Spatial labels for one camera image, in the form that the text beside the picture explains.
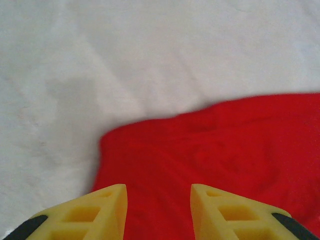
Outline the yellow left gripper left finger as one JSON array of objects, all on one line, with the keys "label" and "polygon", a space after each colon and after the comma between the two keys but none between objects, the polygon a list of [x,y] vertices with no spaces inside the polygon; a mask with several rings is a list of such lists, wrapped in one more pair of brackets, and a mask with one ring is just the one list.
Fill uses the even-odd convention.
[{"label": "yellow left gripper left finger", "polygon": [[44,209],[7,240],[121,240],[128,209],[125,184],[114,184]]}]

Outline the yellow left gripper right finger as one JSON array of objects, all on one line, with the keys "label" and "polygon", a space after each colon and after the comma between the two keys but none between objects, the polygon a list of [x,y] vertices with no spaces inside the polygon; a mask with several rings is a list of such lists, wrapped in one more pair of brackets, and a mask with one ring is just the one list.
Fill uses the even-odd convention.
[{"label": "yellow left gripper right finger", "polygon": [[204,184],[192,184],[190,210],[197,240],[316,240],[278,207]]}]

